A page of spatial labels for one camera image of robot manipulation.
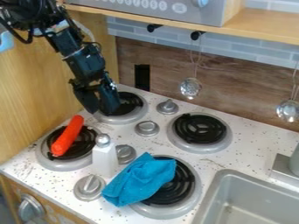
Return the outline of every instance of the speckled countertop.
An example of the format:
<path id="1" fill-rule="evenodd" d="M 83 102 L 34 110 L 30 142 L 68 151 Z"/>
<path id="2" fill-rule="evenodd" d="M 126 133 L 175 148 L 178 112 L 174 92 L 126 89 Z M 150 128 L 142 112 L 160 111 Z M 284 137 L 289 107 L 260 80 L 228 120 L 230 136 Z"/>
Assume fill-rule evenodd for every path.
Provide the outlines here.
<path id="1" fill-rule="evenodd" d="M 138 122 L 117 126 L 98 123 L 86 111 L 82 111 L 80 113 L 85 117 L 86 124 L 96 126 L 102 132 L 108 133 L 116 144 L 133 146 L 138 156 L 148 151 L 151 154 L 182 158 L 191 164 L 201 177 L 203 186 L 201 199 L 203 199 L 214 174 L 222 169 L 237 170 L 299 192 L 294 187 L 269 178 L 276 153 L 290 156 L 299 142 L 298 133 L 176 100 L 174 102 L 179 106 L 178 114 L 161 115 L 156 112 L 156 105 L 165 101 L 166 97 L 125 86 L 120 86 L 120 90 L 127 90 L 143 96 L 149 103 L 149 112 L 146 116 Z M 169 142 L 166 136 L 166 127 L 169 121 L 179 114 L 195 111 L 217 116 L 231 127 L 233 142 L 225 150 L 214 154 L 198 155 L 180 150 Z M 157 136 L 144 138 L 134 132 L 135 125 L 146 120 L 153 120 L 160 125 L 160 133 Z M 35 145 L 29 146 L 13 159 L 2 164 L 0 168 L 3 174 L 90 223 L 189 224 L 198 210 L 198 206 L 196 206 L 187 215 L 173 220 L 152 220 L 134 212 L 128 206 L 115 207 L 103 198 L 92 202 L 79 201 L 73 196 L 73 186 L 80 178 L 92 173 L 91 167 L 88 166 L 77 171 L 49 171 L 38 164 L 34 152 Z"/>

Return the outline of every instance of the orange toy carrot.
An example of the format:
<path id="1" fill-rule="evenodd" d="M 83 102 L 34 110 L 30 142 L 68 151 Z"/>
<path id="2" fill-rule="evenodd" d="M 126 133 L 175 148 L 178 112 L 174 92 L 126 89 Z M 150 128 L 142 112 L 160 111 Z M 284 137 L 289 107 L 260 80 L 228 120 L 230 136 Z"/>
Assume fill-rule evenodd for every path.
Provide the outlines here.
<path id="1" fill-rule="evenodd" d="M 81 115 L 73 116 L 71 122 L 66 129 L 59 136 L 59 138 L 52 144 L 51 152 L 53 156 L 63 156 L 71 147 L 73 141 L 77 138 L 83 126 L 84 118 Z"/>

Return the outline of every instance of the blue towel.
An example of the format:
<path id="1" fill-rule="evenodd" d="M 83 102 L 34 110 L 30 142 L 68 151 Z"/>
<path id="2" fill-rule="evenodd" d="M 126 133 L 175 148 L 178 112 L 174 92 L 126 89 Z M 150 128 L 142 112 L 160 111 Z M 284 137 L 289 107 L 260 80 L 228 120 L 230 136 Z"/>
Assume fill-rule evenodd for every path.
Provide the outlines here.
<path id="1" fill-rule="evenodd" d="M 148 152 L 129 164 L 102 191 L 102 196 L 117 207 L 146 200 L 173 180 L 176 160 L 157 160 Z"/>

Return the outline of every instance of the black robotic arm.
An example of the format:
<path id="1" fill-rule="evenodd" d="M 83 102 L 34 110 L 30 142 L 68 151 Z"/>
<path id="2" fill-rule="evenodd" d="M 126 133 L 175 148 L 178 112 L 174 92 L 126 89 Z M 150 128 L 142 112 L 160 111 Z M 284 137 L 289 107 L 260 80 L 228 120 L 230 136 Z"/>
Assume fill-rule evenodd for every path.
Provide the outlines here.
<path id="1" fill-rule="evenodd" d="M 67 22 L 67 28 L 51 29 L 62 21 Z M 84 42 L 80 28 L 55 0 L 0 0 L 0 24 L 24 44 L 30 44 L 34 37 L 45 37 L 73 71 L 75 78 L 69 82 L 89 113 L 100 110 L 109 116 L 120 107 L 116 85 L 105 70 L 101 45 Z M 28 31 L 27 39 L 16 30 Z M 91 86 L 93 81 L 100 83 Z"/>

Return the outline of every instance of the sink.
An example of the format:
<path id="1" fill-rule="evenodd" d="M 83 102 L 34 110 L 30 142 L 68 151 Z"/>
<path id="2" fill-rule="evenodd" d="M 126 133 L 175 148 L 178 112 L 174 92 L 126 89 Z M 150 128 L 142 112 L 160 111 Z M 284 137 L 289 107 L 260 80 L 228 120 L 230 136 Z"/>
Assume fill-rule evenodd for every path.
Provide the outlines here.
<path id="1" fill-rule="evenodd" d="M 299 223 L 299 193 L 222 170 L 216 173 L 192 224 L 278 223 Z"/>

